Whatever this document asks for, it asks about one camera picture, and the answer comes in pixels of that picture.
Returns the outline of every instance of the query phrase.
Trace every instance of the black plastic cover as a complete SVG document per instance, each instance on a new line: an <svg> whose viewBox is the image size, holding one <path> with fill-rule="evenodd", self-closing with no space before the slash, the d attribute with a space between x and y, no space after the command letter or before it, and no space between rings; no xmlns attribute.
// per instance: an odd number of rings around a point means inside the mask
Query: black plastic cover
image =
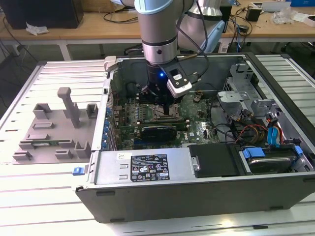
<svg viewBox="0 0 315 236"><path fill-rule="evenodd" d="M240 164L240 157L234 154L227 144L190 145L191 157L196 157L200 170L195 176L230 177L245 175Z"/></svg>

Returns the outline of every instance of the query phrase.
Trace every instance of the motherboard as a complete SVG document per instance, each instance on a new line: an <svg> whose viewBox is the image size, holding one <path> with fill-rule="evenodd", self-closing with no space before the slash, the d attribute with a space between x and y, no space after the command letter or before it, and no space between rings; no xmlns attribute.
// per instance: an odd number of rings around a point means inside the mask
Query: motherboard
<svg viewBox="0 0 315 236"><path fill-rule="evenodd" d="M118 101L113 108L118 150L181 148L219 143L207 118L208 100L187 95L169 107L141 104L137 98Z"/></svg>

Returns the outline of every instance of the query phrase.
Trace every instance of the white tissue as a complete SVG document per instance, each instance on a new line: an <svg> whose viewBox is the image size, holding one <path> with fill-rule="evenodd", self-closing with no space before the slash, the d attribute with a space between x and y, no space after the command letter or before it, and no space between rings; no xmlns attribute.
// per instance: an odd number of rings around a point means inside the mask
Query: white tissue
<svg viewBox="0 0 315 236"><path fill-rule="evenodd" d="M48 29L46 26L42 26L42 27L37 27L37 26L31 26L26 22L27 28L26 31L30 32L33 35L38 35L38 34L42 34L42 33L48 33Z"/></svg>

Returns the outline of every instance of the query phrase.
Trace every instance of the sticker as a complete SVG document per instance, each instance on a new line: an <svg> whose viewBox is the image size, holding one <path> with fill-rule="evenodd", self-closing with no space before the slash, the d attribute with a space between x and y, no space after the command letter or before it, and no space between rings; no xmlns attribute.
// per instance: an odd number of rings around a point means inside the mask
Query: sticker
<svg viewBox="0 0 315 236"><path fill-rule="evenodd" d="M130 156L130 159L131 181L143 182L170 179L166 154Z"/></svg>
<svg viewBox="0 0 315 236"><path fill-rule="evenodd" d="M121 152L117 153L117 160L130 160L131 152Z"/></svg>
<svg viewBox="0 0 315 236"><path fill-rule="evenodd" d="M39 147L39 146L50 146L49 143L40 143L40 144L33 144L34 147Z"/></svg>

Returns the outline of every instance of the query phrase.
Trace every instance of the computer case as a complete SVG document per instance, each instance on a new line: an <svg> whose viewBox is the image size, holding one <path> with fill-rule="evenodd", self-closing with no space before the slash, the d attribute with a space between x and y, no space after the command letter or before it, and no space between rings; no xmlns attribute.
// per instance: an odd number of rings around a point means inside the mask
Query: computer case
<svg viewBox="0 0 315 236"><path fill-rule="evenodd" d="M26 22L48 28L77 28L83 18L81 0L0 0L6 19L15 30Z"/></svg>

